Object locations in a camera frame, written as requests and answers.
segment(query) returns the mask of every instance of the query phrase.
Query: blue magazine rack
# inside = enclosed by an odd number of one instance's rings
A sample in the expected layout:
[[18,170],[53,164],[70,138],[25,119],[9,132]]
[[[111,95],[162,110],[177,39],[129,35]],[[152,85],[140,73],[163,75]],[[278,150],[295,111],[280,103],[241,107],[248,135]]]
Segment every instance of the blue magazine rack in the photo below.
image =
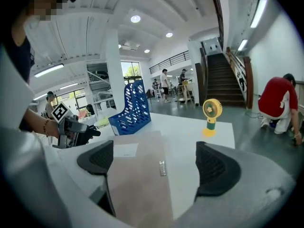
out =
[[133,134],[151,121],[143,81],[136,80],[124,88],[124,110],[109,117],[115,135]]

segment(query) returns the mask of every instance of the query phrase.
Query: fan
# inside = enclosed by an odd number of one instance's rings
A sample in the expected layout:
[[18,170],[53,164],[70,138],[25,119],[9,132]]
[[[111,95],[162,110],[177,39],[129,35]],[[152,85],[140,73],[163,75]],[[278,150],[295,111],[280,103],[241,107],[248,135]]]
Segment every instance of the fan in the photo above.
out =
[[203,134],[207,137],[215,135],[215,122],[222,112],[222,104],[217,99],[208,99],[204,102],[203,112],[207,117],[207,128],[203,130]]

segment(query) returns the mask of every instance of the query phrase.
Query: beaded bracelet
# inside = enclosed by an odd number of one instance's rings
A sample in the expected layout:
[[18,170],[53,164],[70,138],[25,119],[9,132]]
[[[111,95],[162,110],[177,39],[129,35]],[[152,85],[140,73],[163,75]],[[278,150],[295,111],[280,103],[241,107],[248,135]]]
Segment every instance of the beaded bracelet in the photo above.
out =
[[47,130],[46,130],[46,126],[47,126],[47,123],[49,122],[49,119],[46,120],[46,122],[44,123],[44,126],[43,126],[43,132],[44,134],[48,137],[48,133],[47,133]]

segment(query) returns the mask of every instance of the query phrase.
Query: green floor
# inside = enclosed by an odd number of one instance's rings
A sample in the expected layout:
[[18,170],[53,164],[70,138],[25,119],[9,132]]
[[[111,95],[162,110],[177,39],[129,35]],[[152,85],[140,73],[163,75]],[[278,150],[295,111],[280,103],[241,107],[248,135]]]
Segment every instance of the green floor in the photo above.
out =
[[[257,104],[253,112],[258,112]],[[185,107],[181,104],[177,108],[177,102],[157,102],[149,100],[149,109],[152,113],[167,114],[173,116],[204,119],[206,117],[202,107]],[[297,177],[304,165],[304,147],[295,148],[287,134],[276,135],[272,128],[260,129],[260,120],[257,114],[238,107],[223,107],[222,115],[217,119],[220,122],[232,123],[236,149],[263,155],[275,161],[293,177]]]

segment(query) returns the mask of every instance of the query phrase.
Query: shorts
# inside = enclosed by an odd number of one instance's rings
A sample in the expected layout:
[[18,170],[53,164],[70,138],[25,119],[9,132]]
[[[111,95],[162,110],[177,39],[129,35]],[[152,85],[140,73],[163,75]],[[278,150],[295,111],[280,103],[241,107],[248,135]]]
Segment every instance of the shorts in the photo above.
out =
[[163,89],[163,93],[164,93],[165,95],[168,95],[168,94],[169,94],[169,88],[163,87],[162,89]]

